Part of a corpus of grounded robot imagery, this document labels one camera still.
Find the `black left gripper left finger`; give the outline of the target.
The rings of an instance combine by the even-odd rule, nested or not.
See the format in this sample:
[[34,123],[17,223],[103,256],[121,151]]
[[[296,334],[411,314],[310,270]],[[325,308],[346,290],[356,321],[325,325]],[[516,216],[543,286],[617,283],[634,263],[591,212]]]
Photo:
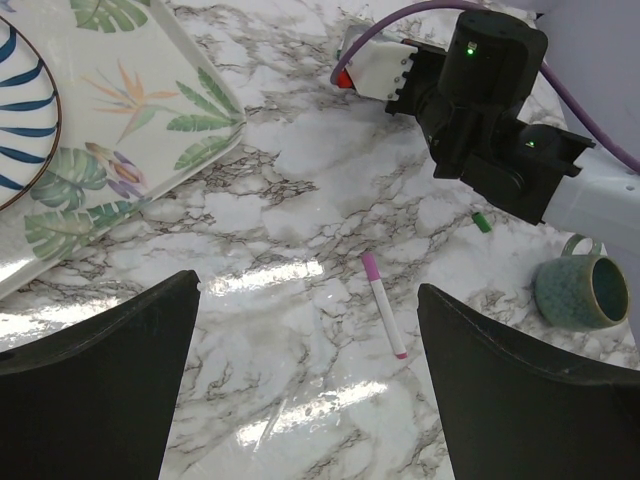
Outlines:
[[180,271],[1,354],[4,479],[156,479],[199,307]]

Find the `white marker with pink tip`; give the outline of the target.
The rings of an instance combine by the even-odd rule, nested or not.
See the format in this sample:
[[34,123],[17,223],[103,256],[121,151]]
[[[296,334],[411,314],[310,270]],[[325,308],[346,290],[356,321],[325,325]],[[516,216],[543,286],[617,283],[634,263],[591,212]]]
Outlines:
[[408,357],[407,349],[400,336],[382,279],[374,282],[369,281],[369,283],[371,285],[392,351],[398,359],[406,359]]

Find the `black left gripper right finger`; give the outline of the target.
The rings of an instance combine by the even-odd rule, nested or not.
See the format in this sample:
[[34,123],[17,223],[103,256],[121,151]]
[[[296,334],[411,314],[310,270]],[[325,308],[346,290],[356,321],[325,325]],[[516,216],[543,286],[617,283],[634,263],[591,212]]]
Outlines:
[[418,300],[456,478],[638,478],[638,371],[549,345],[431,284]]

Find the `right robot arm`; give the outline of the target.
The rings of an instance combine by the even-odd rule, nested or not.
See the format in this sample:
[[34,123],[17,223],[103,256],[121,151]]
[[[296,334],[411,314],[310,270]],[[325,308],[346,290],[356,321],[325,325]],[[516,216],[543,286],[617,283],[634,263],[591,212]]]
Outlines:
[[518,118],[546,35],[489,10],[458,17],[447,50],[410,40],[413,65],[389,114],[414,117],[434,177],[460,180],[498,209],[639,251],[639,183],[592,139]]

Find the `white blue striped plate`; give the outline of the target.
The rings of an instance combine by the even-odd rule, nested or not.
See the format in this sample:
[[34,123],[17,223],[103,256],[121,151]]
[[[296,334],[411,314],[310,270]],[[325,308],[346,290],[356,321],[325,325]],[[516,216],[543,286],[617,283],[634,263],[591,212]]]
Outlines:
[[61,135],[54,77],[32,43],[1,20],[1,208],[23,197],[43,175]]

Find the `floral rectangular tray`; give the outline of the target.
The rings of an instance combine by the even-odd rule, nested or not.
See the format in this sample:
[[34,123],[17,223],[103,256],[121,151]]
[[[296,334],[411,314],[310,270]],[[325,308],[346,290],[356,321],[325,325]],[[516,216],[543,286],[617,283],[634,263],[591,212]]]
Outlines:
[[2,19],[43,57],[62,109],[47,169],[1,208],[10,294],[225,155],[246,117],[162,1],[5,1]]

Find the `pink pen cap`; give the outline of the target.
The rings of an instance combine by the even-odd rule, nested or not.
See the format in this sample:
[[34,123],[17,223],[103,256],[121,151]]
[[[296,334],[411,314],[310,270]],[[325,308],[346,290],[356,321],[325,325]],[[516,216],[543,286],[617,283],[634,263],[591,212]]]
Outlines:
[[370,282],[381,279],[375,256],[371,252],[365,252],[361,257],[367,278]]

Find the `green pen cap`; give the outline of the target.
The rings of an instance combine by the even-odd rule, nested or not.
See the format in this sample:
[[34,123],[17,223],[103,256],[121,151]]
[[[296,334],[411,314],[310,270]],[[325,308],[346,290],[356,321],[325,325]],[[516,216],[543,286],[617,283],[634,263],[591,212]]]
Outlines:
[[484,217],[484,215],[480,212],[475,212],[472,215],[472,220],[474,224],[478,227],[478,229],[483,233],[487,234],[492,231],[492,227],[488,220]]

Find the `teal ceramic mug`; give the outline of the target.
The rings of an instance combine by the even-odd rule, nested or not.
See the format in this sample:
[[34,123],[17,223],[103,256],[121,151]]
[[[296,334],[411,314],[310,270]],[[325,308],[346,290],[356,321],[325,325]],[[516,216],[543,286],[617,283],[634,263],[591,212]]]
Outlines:
[[534,300],[541,316],[553,327],[570,331],[594,331],[615,327],[627,320],[631,295],[619,265],[602,254],[593,240],[591,249],[577,254],[586,238],[572,235],[561,255],[539,266],[533,282]]

